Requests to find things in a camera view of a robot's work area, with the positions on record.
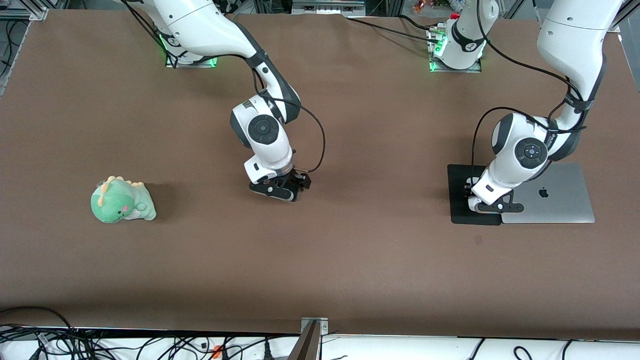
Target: laptop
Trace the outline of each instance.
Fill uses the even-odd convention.
[[[595,222],[579,163],[551,163],[537,179],[513,190],[521,213],[502,214],[505,224],[569,224]]]

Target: green plush dinosaur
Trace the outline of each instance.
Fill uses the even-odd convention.
[[[91,195],[91,210],[101,222],[113,224],[122,219],[153,220],[156,209],[143,183],[125,181],[122,176],[109,176],[98,184]]]

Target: green led light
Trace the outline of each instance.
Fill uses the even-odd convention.
[[[438,42],[438,45],[436,45],[436,48],[435,48],[436,56],[442,56],[445,46],[447,46],[447,37],[443,36],[442,39]]]
[[[164,39],[162,38],[162,36],[158,35],[158,38],[162,42],[162,46],[164,47],[164,50],[169,51],[169,48],[166,46],[166,43],[164,42]]]

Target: brown table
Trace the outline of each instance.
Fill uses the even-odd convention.
[[[482,74],[431,73],[418,40],[339,15],[238,20],[324,123],[311,189],[297,203],[247,189],[252,154],[228,124],[253,93],[243,61],[166,69],[127,12],[53,11],[0,102],[0,305],[78,326],[296,331],[327,316],[355,333],[640,338],[640,95],[617,35],[570,158],[596,223],[483,227],[451,223],[447,164],[468,163],[484,111],[546,114],[564,85],[493,51]],[[549,69],[537,34],[515,20],[491,33]],[[480,163],[501,116],[481,130]],[[312,166],[314,121],[287,132]],[[98,222],[90,194],[110,175],[148,183],[158,219]]]

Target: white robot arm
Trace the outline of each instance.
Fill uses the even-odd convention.
[[[540,30],[538,51],[578,92],[567,92],[557,119],[510,113],[500,120],[492,136],[495,159],[471,188],[472,211],[501,213],[494,203],[543,170],[547,161],[575,150],[605,72],[602,42],[622,2],[555,1]]]
[[[298,117],[300,98],[249,31],[228,20],[212,0],[122,2],[147,13],[168,51],[181,63],[232,55],[244,59],[260,76],[266,88],[232,110],[231,127],[255,153],[244,164],[251,190],[295,201],[298,190],[308,188],[310,179],[293,169],[293,151],[283,125]]]
[[[499,10],[495,0],[471,0],[465,3],[459,18],[444,22],[446,39],[440,50],[434,52],[435,56],[452,69],[471,67],[482,56],[486,45],[478,26],[477,14],[480,13],[482,27],[487,34],[498,19]]]

